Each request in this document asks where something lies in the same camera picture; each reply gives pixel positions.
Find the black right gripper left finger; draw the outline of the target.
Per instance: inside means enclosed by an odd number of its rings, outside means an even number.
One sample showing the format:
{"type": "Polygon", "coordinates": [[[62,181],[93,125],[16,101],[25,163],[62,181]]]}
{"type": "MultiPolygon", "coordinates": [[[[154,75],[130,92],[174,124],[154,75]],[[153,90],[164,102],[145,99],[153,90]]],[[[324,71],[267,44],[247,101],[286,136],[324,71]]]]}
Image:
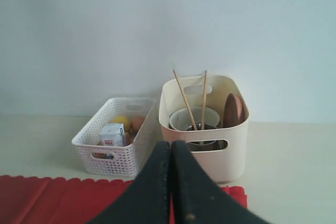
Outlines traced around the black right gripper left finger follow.
{"type": "Polygon", "coordinates": [[[157,142],[134,182],[89,223],[169,223],[170,154],[168,142],[157,142]]]}

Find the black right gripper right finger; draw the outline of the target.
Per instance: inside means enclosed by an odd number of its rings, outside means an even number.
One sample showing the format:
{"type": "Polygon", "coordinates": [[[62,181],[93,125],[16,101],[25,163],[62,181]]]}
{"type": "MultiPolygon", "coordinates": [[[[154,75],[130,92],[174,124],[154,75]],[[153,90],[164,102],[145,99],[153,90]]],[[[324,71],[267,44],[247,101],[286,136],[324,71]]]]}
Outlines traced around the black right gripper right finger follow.
{"type": "Polygon", "coordinates": [[[247,209],[242,186],[217,185],[183,141],[171,145],[172,200],[175,223],[267,223],[247,209]]]}

